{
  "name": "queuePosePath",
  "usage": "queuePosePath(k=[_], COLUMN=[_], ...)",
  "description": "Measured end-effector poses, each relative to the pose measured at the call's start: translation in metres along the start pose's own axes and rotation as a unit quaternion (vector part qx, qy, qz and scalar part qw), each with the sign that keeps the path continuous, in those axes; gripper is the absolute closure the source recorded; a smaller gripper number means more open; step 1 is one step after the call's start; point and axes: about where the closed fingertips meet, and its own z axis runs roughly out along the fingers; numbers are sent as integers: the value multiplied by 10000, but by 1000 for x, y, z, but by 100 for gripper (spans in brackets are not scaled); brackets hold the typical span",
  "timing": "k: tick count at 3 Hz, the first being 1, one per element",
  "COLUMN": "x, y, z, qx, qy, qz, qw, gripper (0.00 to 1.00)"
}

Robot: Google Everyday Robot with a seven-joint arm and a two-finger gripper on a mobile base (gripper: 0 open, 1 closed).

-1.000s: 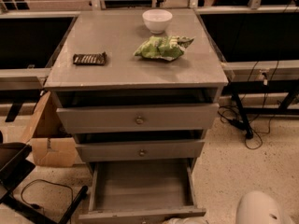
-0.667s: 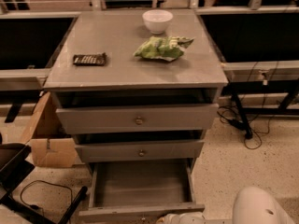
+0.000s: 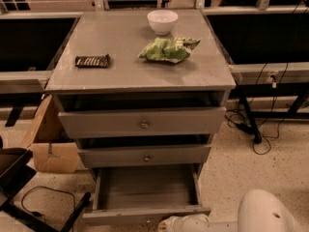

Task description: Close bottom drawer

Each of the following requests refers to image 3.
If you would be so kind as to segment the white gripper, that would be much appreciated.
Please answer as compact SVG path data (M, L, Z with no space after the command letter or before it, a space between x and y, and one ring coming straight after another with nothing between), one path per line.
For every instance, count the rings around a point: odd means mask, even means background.
M171 216L158 225L157 232L205 232L209 223L209 218L204 214Z

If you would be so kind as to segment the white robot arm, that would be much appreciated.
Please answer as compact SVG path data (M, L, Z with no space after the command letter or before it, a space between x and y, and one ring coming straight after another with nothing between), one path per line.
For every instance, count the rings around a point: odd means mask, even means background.
M263 189L252 189L239 203L237 221L211 222L204 214L171 216L158 225L157 232L304 232L304 230L275 195Z

